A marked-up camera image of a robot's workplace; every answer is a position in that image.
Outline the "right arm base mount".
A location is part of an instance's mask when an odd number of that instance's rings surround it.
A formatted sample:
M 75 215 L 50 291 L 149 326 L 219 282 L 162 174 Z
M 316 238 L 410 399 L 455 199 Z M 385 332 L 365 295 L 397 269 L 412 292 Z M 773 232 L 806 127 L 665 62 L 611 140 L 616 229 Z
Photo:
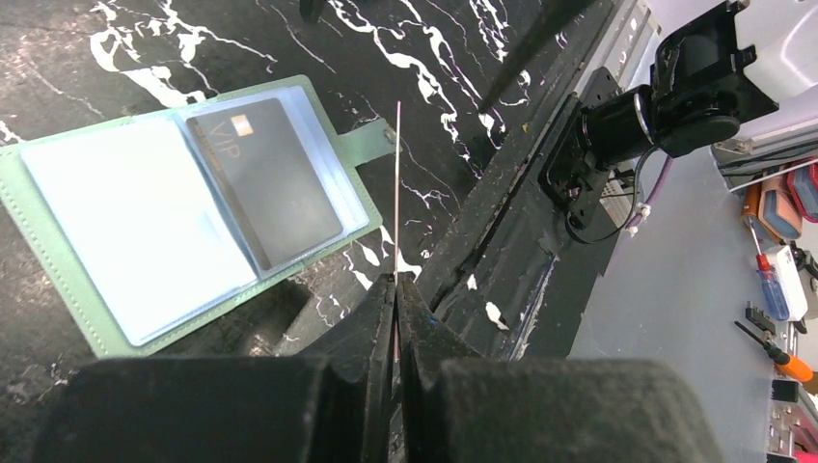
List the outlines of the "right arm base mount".
M 620 231 L 588 235 L 610 172 L 653 149 L 650 94 L 644 85 L 624 91 L 607 68 L 599 68 L 581 92 L 566 98 L 537 148 L 544 157 L 539 185 L 565 215 L 573 240 L 596 244 Z

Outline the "green card holder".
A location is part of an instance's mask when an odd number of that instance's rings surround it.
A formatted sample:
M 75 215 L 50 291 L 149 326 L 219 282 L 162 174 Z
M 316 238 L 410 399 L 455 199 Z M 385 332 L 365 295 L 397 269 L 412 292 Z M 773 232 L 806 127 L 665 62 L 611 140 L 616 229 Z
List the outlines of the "green card holder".
M 184 121 L 272 98 L 343 231 L 262 273 Z M 394 151 L 380 118 L 338 133 L 296 75 L 3 147 L 1 200 L 94 355 L 147 356 L 380 227 L 357 169 Z

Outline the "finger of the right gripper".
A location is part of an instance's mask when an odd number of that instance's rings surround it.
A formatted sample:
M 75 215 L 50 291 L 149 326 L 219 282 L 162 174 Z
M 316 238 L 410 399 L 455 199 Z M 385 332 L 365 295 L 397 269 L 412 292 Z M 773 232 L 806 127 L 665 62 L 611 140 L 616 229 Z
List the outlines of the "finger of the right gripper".
M 574 26 L 586 26 L 587 10 L 597 1 L 546 1 L 520 41 L 511 49 L 503 66 L 482 98 L 478 113 L 488 115 L 496 106 L 504 106 L 503 96 L 531 62 L 540 60 L 543 50 L 558 44 L 558 36 Z

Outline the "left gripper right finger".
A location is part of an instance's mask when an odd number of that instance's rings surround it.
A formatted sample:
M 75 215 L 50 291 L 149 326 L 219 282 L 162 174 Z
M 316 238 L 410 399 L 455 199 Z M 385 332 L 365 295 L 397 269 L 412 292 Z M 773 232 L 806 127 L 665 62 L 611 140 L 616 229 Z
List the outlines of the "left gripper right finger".
M 649 360 L 481 356 L 396 282 L 411 462 L 719 462 L 692 388 Z

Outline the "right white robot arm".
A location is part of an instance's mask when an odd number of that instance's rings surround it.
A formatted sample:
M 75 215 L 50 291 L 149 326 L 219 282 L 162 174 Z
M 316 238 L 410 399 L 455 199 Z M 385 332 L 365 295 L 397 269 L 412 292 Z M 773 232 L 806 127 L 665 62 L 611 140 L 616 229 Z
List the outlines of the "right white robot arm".
M 727 140 L 817 84 L 813 1 L 723 1 L 660 41 L 645 83 L 592 70 L 537 152 L 597 170 Z

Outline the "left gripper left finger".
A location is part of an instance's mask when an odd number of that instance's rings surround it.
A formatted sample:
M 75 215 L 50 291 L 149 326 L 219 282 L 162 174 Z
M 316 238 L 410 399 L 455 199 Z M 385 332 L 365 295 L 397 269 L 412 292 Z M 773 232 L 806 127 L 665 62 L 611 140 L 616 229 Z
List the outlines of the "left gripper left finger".
M 37 462 L 384 462 L 395 278 L 285 357 L 108 359 L 69 382 Z

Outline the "black VIP credit card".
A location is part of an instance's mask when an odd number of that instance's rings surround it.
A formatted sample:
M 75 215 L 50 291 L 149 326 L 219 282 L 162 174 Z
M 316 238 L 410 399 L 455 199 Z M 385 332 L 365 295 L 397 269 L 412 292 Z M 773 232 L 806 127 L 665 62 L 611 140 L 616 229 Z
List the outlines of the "black VIP credit card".
M 202 112 L 184 124 L 260 272 L 288 264 L 342 233 L 279 99 Z

